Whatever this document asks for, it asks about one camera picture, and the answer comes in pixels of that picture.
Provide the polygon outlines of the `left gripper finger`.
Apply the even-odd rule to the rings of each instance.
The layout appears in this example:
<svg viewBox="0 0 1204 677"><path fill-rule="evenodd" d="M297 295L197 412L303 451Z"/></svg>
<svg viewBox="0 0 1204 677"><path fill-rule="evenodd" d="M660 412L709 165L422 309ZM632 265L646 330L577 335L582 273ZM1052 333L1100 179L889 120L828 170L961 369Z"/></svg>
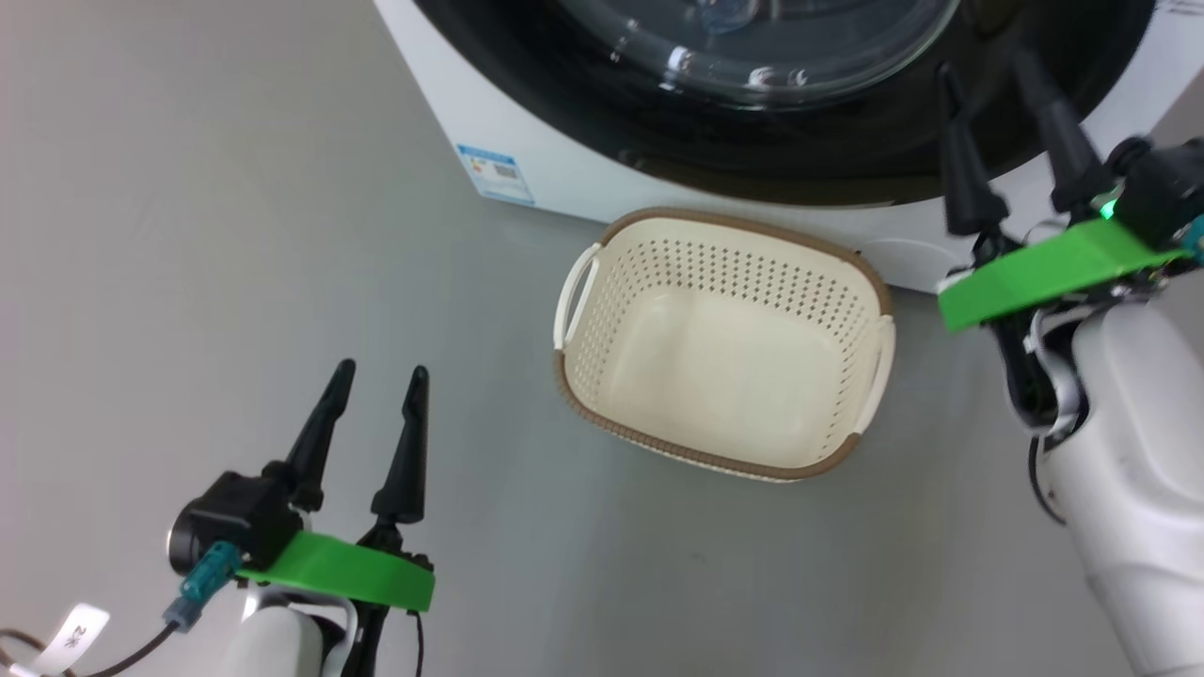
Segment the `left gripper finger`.
<svg viewBox="0 0 1204 677"><path fill-rule="evenodd" d="M427 485L429 370L413 369L405 393L403 432L397 442L386 481L374 493L371 512L378 526L413 526L425 518Z"/></svg>
<svg viewBox="0 0 1204 677"><path fill-rule="evenodd" d="M356 378L356 361L343 359L334 369L327 385L320 394L309 418L299 432L293 449L282 463L281 477L293 510L312 513L321 510L325 500L321 483L327 464L327 451L337 420L343 416Z"/></svg>

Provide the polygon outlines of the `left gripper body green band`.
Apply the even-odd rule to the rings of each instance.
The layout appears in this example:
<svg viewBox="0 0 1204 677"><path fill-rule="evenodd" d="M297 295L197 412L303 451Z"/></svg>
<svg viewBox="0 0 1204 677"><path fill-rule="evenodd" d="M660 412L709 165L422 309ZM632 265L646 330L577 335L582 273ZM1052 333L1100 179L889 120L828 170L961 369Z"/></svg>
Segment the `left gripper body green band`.
<svg viewBox="0 0 1204 677"><path fill-rule="evenodd" d="M433 563L405 552L396 526L373 526L358 543L302 530L271 567L240 576L237 676L374 676L394 611L417 622L414 673L424 672Z"/></svg>

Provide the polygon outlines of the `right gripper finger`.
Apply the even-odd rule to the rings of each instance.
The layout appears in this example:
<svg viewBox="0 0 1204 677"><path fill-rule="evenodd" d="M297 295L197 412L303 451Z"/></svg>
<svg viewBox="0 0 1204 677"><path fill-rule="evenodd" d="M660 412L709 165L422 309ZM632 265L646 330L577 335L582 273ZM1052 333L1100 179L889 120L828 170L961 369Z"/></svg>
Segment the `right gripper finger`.
<svg viewBox="0 0 1204 677"><path fill-rule="evenodd" d="M1093 205L1115 188L1115 181L1081 128L1070 99L1047 72L1039 55L1019 51L1013 57L1013 73L1023 106L1035 120L1041 147L1054 179L1050 193L1054 211L1062 214L1100 214Z"/></svg>
<svg viewBox="0 0 1204 677"><path fill-rule="evenodd" d="M954 237L996 236L1009 207L990 188L988 171L970 129L973 116L952 65L937 66L936 89L945 230Z"/></svg>

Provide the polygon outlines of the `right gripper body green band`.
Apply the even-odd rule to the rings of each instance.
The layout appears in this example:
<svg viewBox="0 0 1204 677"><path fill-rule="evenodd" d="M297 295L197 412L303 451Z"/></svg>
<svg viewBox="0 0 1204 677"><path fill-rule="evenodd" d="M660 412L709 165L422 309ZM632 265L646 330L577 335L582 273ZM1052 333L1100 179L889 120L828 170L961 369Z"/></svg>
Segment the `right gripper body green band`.
<svg viewBox="0 0 1204 677"><path fill-rule="evenodd" d="M1007 398L1031 434L1070 434L1088 410L1072 335L1088 317L1147 300L1190 269L1182 245L1149 247L1096 219L950 273L938 290L948 330L984 326L1005 363Z"/></svg>

